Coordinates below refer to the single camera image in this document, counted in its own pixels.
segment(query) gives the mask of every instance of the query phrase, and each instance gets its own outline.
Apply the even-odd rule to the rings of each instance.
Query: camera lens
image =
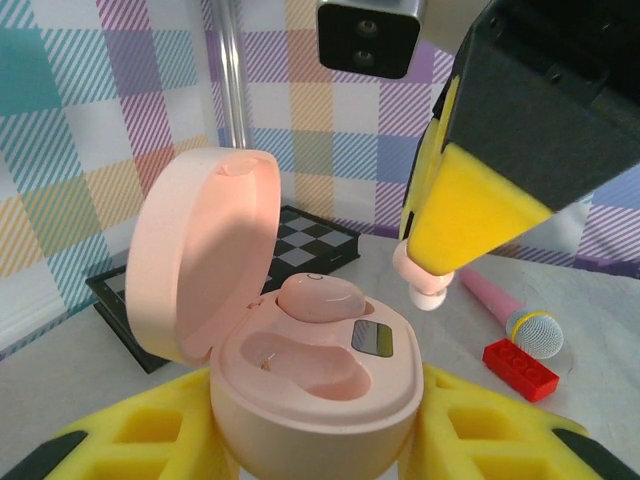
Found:
[[[373,65],[373,55],[360,50],[353,56],[353,61],[360,68],[371,67]]]
[[[356,30],[365,38],[373,38],[378,35],[378,25],[371,20],[362,20],[358,22]]]

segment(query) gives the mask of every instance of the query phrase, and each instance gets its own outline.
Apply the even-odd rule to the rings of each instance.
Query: microphone grille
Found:
[[[529,312],[520,310],[513,314],[506,324],[509,338],[512,338],[513,329],[518,320]],[[558,322],[549,314],[540,312],[525,320],[517,326],[515,343],[522,350],[538,360],[551,358],[562,348],[564,335]]]

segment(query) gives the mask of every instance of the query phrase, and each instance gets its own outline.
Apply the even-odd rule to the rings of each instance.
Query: red lego brick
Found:
[[[482,361],[530,402],[542,400],[558,387],[560,378],[555,373],[506,338],[485,347]]]

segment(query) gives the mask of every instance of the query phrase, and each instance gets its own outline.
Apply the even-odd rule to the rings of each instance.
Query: earbud case lid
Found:
[[[280,218],[276,159],[204,148],[176,157],[140,211],[126,273],[127,317],[149,353],[200,366],[248,314]]]

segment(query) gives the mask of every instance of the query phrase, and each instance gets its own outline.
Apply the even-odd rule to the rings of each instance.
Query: pink earbud case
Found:
[[[262,480],[373,479],[423,395],[409,323],[344,280],[291,277],[261,295],[280,212],[275,158],[198,149],[162,172],[127,266],[127,313],[148,352],[209,365],[230,452]]]

